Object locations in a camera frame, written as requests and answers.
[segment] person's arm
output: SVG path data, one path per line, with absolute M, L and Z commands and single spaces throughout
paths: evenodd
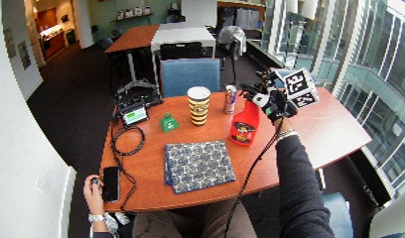
M 104 205 L 102 200 L 100 185 L 91 183 L 94 178 L 99 179 L 99 176 L 88 176 L 84 180 L 83 195 L 88 207 L 90 214 L 104 215 Z M 113 237 L 109 232 L 109 228 L 104 221 L 92 221 L 92 236 L 94 238 Z
M 279 124 L 281 119 L 274 122 L 275 128 Z M 291 129 L 291 122 L 285 118 L 279 132 Z M 281 237 L 335 237 L 330 211 L 325 208 L 315 172 L 298 135 L 278 142 L 277 153 Z

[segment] hand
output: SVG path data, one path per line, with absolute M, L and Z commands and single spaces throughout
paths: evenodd
M 298 114 L 295 106 L 287 102 L 282 91 L 271 90 L 269 99 L 267 95 L 257 94 L 253 97 L 253 102 L 261 107 L 271 122 L 285 117 L 293 117 Z
M 88 176 L 84 180 L 83 185 L 83 195 L 88 207 L 88 211 L 92 215 L 103 215 L 104 214 L 104 202 L 102 199 L 102 186 L 103 183 L 99 181 L 99 185 L 96 183 L 91 183 L 91 180 L 98 178 L 99 176 Z

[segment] black sleeve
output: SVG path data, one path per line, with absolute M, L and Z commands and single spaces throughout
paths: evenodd
M 281 182 L 281 237 L 335 237 L 330 228 L 330 211 L 305 146 L 298 136 L 277 144 Z
M 113 238 L 113 235 L 110 232 L 94 232 L 92 238 Z

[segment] cube with markers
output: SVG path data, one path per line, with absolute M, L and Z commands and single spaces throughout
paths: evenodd
M 283 78 L 287 99 L 297 108 L 303 108 L 321 101 L 315 83 L 306 69 L 301 69 Z

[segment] pants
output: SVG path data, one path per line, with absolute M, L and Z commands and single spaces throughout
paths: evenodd
M 145 232 L 141 237 L 223 237 L 227 216 L 234 202 L 235 199 L 230 199 L 210 204 L 205 211 L 203 220 L 186 217 L 169 210 L 143 212 L 135 218 L 134 237 L 142 234 L 149 227 L 149 231 Z M 227 237 L 257 237 L 249 215 L 241 202 L 233 214 Z

